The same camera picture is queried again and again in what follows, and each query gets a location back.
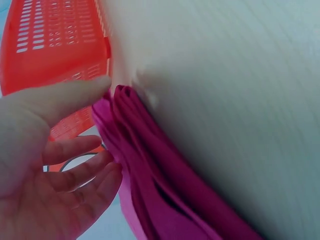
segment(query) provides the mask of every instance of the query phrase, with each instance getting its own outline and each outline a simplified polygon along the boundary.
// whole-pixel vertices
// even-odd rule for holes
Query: cloth stack
[[[138,240],[262,239],[190,168],[131,87],[107,93],[92,113],[123,166],[121,209]]]

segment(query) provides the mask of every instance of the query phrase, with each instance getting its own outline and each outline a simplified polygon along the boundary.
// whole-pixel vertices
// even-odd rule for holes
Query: pink fabric
[[[118,86],[92,112],[123,166],[121,209],[139,240],[262,239],[186,164],[131,87]]]

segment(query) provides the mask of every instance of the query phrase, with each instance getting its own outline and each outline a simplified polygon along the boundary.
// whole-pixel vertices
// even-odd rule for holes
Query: finger
[[[28,88],[11,94],[7,99],[23,105],[52,128],[61,119],[95,103],[110,85],[110,78],[101,76],[91,81],[76,80]]]
[[[78,136],[73,139],[48,142],[43,153],[43,165],[63,163],[71,158],[85,154],[101,145],[96,135]]]
[[[98,175],[86,185],[78,188],[73,192],[63,192],[59,194],[61,200],[70,208],[77,208],[79,205],[88,201],[88,199],[96,194],[97,189],[105,180],[106,176],[112,171],[121,172],[122,167],[118,163],[111,162]]]
[[[80,233],[85,232],[104,213],[115,198],[122,181],[120,170],[111,171],[85,203],[73,210]]]
[[[68,171],[45,174],[56,192],[70,192],[94,178],[112,161],[112,155],[103,151]]]

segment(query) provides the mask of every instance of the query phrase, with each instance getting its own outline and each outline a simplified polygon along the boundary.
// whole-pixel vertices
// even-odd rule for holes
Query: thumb
[[[28,88],[4,98],[41,117],[50,128],[70,114],[92,105],[109,89],[111,79],[100,76],[91,81],[71,81]]]

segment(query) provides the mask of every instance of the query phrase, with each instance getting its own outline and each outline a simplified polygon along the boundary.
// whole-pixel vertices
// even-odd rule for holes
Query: basket
[[[104,16],[98,0],[13,0],[0,49],[2,94],[111,76]],[[59,122],[50,139],[74,138],[92,126],[87,107]]]

